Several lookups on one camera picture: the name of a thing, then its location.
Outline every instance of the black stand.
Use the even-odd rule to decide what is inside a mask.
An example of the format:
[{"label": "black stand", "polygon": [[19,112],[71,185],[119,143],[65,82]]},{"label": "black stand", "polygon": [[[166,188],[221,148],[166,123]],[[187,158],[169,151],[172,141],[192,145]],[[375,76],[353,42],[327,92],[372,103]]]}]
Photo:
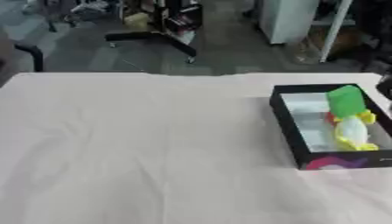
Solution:
[{"label": "black stand", "polygon": [[176,17],[178,15],[186,15],[189,13],[194,18],[194,14],[196,14],[198,21],[193,24],[186,24],[185,28],[192,27],[197,29],[201,26],[202,22],[202,7],[199,4],[190,5],[187,8],[182,9],[180,4],[175,3],[171,5],[172,7],[161,7],[157,3],[155,4],[155,10],[152,13],[153,22],[150,25],[155,29],[155,31],[132,31],[132,32],[123,32],[123,33],[108,33],[105,35],[105,39],[108,42],[111,42],[111,46],[116,46],[113,42],[116,41],[127,41],[127,40],[139,40],[139,39],[157,39],[160,40],[170,46],[173,46],[177,50],[182,53],[188,55],[187,63],[192,64],[195,61],[195,57],[197,52],[191,46],[181,42],[180,40],[174,38],[171,33],[181,30],[184,28],[184,24],[182,26],[177,23]]}]

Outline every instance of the table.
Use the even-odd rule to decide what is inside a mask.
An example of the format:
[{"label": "table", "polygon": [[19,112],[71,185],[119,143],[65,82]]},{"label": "table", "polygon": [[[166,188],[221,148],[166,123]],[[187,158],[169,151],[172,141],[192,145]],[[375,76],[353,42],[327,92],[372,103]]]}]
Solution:
[{"label": "table", "polygon": [[0,89],[0,223],[387,223],[392,171],[298,171],[276,84],[371,73],[25,73]]}]

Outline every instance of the metal stand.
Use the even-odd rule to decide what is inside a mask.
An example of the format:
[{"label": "metal stand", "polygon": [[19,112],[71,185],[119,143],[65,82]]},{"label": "metal stand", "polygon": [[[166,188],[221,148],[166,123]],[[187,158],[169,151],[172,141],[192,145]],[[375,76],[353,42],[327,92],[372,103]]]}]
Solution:
[{"label": "metal stand", "polygon": [[182,53],[188,55],[186,63],[192,64],[195,61],[197,51],[191,46],[183,43],[182,41],[174,38],[165,27],[165,20],[180,10],[179,1],[169,5],[165,1],[158,1],[155,5],[153,12],[153,22],[151,25],[156,31],[132,31],[132,32],[121,32],[121,33],[108,33],[105,35],[106,41],[110,42],[111,47],[116,47],[114,42],[116,41],[128,41],[128,40],[140,40],[140,39],[156,39],[170,46],[173,46]]}]

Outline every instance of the chair armrest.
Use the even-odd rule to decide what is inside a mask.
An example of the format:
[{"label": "chair armrest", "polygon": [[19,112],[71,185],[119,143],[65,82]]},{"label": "chair armrest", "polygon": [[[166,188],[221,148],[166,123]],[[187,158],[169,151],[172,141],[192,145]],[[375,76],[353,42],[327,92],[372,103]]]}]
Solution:
[{"label": "chair armrest", "polygon": [[44,72],[44,54],[35,45],[22,44],[20,42],[14,41],[15,49],[29,53],[32,56],[34,63],[34,72],[41,73]]}]

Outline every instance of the white cabinet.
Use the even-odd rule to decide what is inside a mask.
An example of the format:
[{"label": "white cabinet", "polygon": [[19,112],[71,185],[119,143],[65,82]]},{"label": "white cabinet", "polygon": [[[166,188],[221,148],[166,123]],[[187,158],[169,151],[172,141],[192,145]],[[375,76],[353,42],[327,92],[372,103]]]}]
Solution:
[{"label": "white cabinet", "polygon": [[318,6],[319,0],[263,0],[260,28],[271,44],[300,41],[307,36]]}]

